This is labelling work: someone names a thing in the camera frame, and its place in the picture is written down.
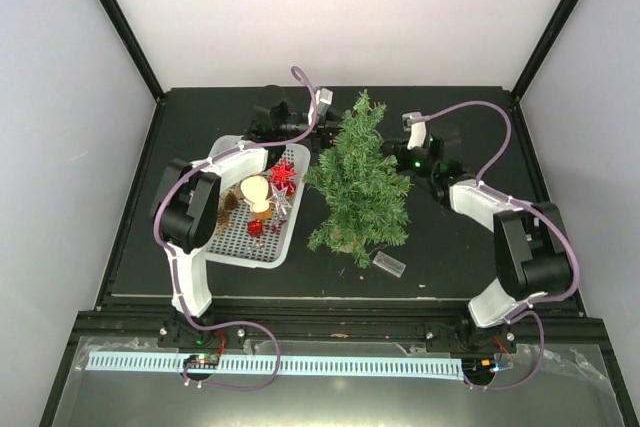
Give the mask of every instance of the white ruler strip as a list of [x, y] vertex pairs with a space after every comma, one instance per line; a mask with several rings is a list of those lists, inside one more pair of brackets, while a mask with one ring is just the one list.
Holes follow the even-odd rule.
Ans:
[[[111, 372], [182, 372], [184, 361], [193, 354], [156, 352], [91, 352], [86, 370]], [[268, 375], [275, 367], [275, 355], [222, 355], [214, 369], [194, 367], [189, 373]], [[459, 359], [417, 359], [388, 357], [322, 357], [283, 355], [278, 375], [413, 377], [462, 380]]]

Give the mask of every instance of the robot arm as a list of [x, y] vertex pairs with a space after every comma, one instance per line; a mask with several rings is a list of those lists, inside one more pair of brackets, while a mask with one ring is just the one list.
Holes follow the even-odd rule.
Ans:
[[[316, 92], [318, 121], [311, 135], [312, 148], [314, 144], [315, 148], [332, 145], [338, 123], [329, 108], [331, 100], [330, 90]], [[165, 170], [150, 212], [154, 219], [160, 204], [178, 181], [193, 167], [206, 164], [173, 195], [159, 219], [160, 235], [169, 247], [164, 250], [171, 265], [172, 304], [179, 312], [183, 312], [180, 296], [194, 317], [201, 316], [211, 304], [204, 249], [215, 231], [220, 193], [273, 167], [285, 149], [285, 146], [246, 146], [254, 142], [287, 140], [308, 129], [311, 114], [303, 116], [291, 110], [284, 91], [277, 86], [267, 86], [255, 105], [256, 120], [251, 123], [246, 140], [236, 146], [236, 152], [218, 160], [174, 160]], [[180, 294], [176, 292], [176, 286], [180, 286]]]
[[[186, 172], [202, 162], [209, 164], [173, 196], [160, 219], [162, 238], [173, 250], [164, 249], [169, 264], [174, 260], [177, 263], [177, 268], [171, 269], [171, 276], [174, 286], [172, 304], [178, 311], [182, 311], [182, 307], [175, 291], [176, 280], [193, 316], [199, 317], [211, 304], [204, 248], [215, 231], [220, 192], [264, 171], [267, 158], [266, 149], [243, 149], [215, 163], [213, 159], [193, 163], [174, 160], [165, 170], [153, 202], [152, 217], [155, 217], [171, 187]], [[174, 270], [178, 279], [173, 278]]]
[[[562, 243], [511, 196], [477, 181], [454, 160], [459, 158], [457, 132], [428, 133], [425, 122], [411, 122], [417, 117], [422, 115], [412, 112], [403, 116], [405, 130], [411, 132], [408, 141], [388, 141], [383, 149], [396, 156], [398, 171], [414, 173], [417, 183], [437, 202], [494, 234], [497, 277], [468, 304], [474, 324], [489, 328], [509, 322], [535, 301], [565, 292], [573, 273]], [[554, 204], [531, 207], [564, 233]]]

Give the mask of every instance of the black platform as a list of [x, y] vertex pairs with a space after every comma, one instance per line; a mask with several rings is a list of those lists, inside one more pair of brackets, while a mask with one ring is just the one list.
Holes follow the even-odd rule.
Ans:
[[[350, 108], [364, 87], [336, 87], [334, 107]], [[173, 89], [159, 120], [143, 184], [124, 245], [116, 256], [117, 274], [110, 293], [114, 296], [171, 295], [167, 259], [154, 241], [148, 216], [160, 177], [173, 158], [207, 156], [214, 141], [227, 134], [242, 134], [253, 115], [256, 88]], [[375, 102], [388, 106], [379, 131], [384, 137], [403, 137], [400, 116], [404, 112], [436, 112], [449, 105], [486, 100], [507, 110], [508, 92], [498, 87], [369, 87]], [[289, 88], [290, 99], [306, 109], [308, 94]], [[486, 107], [471, 107], [442, 120], [460, 127], [463, 159], [479, 169], [500, 146], [504, 124]], [[489, 171], [485, 180], [495, 188], [527, 200], [533, 188], [517, 139]], [[273, 270], [248, 269], [209, 263], [209, 287], [214, 297], [250, 298], [360, 298], [416, 299], [470, 298], [495, 277], [493, 237], [469, 218], [446, 211], [422, 189], [412, 187], [407, 200], [411, 223], [409, 239], [402, 247], [384, 251], [407, 264], [396, 279], [375, 266], [359, 269], [347, 254], [334, 255], [321, 248], [307, 248], [309, 234], [328, 216], [323, 197], [305, 189], [291, 247], [285, 262]]]

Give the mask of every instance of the white tray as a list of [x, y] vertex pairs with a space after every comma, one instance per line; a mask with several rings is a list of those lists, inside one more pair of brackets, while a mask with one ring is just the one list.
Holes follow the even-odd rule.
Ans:
[[[234, 147], [241, 137], [237, 135], [225, 135], [216, 140], [209, 156], [214, 156]], [[274, 269], [287, 257], [289, 244], [293, 236], [293, 229], [302, 200], [304, 182], [302, 178], [309, 168], [311, 153], [304, 145], [287, 145], [282, 159], [293, 162], [296, 176], [292, 181], [296, 184], [296, 192], [291, 202], [291, 211], [287, 216], [287, 222], [280, 227], [279, 233], [274, 233], [270, 226], [265, 227], [265, 233], [260, 237], [251, 237], [247, 233], [247, 222], [254, 220], [251, 217], [249, 206], [240, 202], [240, 207], [231, 212], [231, 227], [225, 230], [219, 238], [213, 236], [206, 248], [206, 259], [224, 264], [240, 265], [242, 267], [259, 267], [262, 269]], [[263, 248], [251, 248], [256, 240], [264, 242]]]

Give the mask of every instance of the small christmas tree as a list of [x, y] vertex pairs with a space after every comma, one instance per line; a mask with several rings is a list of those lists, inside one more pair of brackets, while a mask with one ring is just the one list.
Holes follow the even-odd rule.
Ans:
[[367, 93], [345, 112], [334, 146], [320, 155], [304, 181], [326, 198], [331, 216], [309, 238], [309, 248], [326, 244], [334, 252], [353, 254], [368, 267], [369, 243], [402, 245], [409, 221], [405, 197], [409, 179], [396, 173], [396, 158], [380, 152], [383, 140], [375, 130], [386, 105], [369, 104]]

